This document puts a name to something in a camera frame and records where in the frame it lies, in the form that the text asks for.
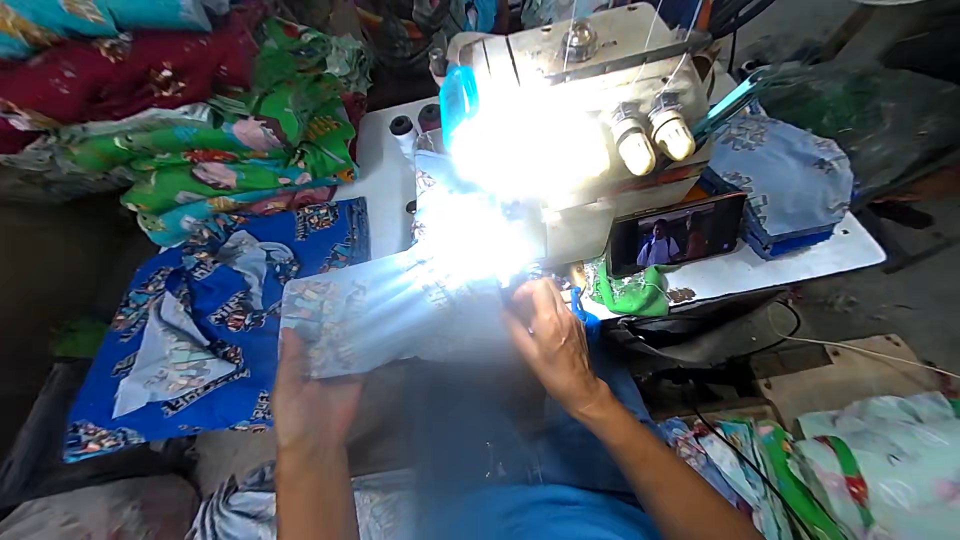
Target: blue shirt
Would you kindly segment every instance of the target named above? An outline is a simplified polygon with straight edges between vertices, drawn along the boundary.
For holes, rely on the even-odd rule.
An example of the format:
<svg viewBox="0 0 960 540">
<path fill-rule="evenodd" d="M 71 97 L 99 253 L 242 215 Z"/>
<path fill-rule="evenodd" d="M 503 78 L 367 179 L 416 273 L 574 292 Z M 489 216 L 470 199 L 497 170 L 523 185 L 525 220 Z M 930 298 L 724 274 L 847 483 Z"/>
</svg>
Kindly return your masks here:
<svg viewBox="0 0 960 540">
<path fill-rule="evenodd" d="M 438 538 L 660 540 L 653 520 L 616 498 L 565 485 L 511 485 L 471 495 Z"/>
</svg>

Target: person on screen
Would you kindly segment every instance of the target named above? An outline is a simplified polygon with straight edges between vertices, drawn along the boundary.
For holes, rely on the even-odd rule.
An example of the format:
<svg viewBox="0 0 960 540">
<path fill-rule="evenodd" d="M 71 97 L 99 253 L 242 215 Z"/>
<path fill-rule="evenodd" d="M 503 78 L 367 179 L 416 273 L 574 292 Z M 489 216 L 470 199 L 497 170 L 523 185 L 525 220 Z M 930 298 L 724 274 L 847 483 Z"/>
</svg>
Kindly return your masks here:
<svg viewBox="0 0 960 540">
<path fill-rule="evenodd" d="M 703 229 L 703 214 L 693 212 L 686 217 L 686 259 L 693 260 L 707 254 L 707 239 Z"/>
<path fill-rule="evenodd" d="M 643 267 L 667 264 L 677 260 L 679 255 L 677 240 L 666 235 L 666 220 L 658 219 L 654 222 L 654 235 L 643 243 L 639 255 L 636 256 L 636 264 Z"/>
</svg>

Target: red fabric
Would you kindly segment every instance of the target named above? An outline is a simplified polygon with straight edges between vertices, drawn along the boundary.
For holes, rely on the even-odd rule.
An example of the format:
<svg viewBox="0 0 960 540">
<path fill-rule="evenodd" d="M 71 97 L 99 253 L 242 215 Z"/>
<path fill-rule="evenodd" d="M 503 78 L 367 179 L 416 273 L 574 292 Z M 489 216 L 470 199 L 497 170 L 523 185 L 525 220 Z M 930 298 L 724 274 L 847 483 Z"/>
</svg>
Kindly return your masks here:
<svg viewBox="0 0 960 540">
<path fill-rule="evenodd" d="M 28 144 L 40 138 L 40 132 L 21 132 L 0 118 L 0 154 L 19 154 Z"/>
<path fill-rule="evenodd" d="M 353 126 L 356 133 L 360 133 L 360 119 L 367 113 L 367 95 L 360 92 L 345 92 L 340 94 L 340 99 L 344 102 L 344 110 L 347 111 L 347 120 Z M 349 145 L 350 159 L 357 161 L 357 137 L 354 137 Z"/>
<path fill-rule="evenodd" d="M 0 73 L 0 111 L 19 117 L 14 124 L 50 129 L 119 120 L 151 107 L 174 109 L 249 87 L 258 52 L 252 30 L 266 14 L 255 1 L 234 8 L 212 34 L 145 31 L 132 42 L 68 40 Z M 11 135 L 10 127 L 0 123 L 0 149 L 15 154 L 30 140 Z"/>
<path fill-rule="evenodd" d="M 264 199 L 247 206 L 245 213 L 257 215 L 273 215 L 275 213 L 295 210 L 309 205 L 325 203 L 333 198 L 337 192 L 336 185 L 323 187 L 307 187 L 300 191 L 285 191 L 269 199 Z"/>
</svg>

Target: smartphone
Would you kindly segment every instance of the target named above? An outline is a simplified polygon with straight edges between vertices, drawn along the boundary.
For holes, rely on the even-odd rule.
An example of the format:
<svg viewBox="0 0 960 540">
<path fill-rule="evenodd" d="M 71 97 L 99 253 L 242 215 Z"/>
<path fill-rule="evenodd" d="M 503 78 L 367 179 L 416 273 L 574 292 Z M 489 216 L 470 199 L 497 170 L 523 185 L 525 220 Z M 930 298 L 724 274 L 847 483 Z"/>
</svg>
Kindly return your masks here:
<svg viewBox="0 0 960 540">
<path fill-rule="evenodd" d="M 739 191 L 613 220 L 607 273 L 630 276 L 651 264 L 681 264 L 732 251 L 747 194 Z"/>
</svg>

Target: wooden board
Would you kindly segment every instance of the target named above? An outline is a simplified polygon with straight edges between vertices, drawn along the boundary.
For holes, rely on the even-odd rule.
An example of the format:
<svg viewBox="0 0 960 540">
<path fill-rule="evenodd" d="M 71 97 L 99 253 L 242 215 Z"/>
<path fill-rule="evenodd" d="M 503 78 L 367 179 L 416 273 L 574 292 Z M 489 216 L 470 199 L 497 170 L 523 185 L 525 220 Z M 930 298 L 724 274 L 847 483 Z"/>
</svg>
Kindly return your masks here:
<svg viewBox="0 0 960 540">
<path fill-rule="evenodd" d="M 844 343 L 918 361 L 913 351 L 894 333 Z M 830 365 L 757 381 L 763 395 L 777 407 L 784 427 L 789 430 L 793 430 L 794 420 L 807 412 L 836 410 L 873 396 L 909 396 L 940 389 L 939 379 L 928 369 L 849 349 L 829 345 L 825 348 L 832 362 Z"/>
</svg>

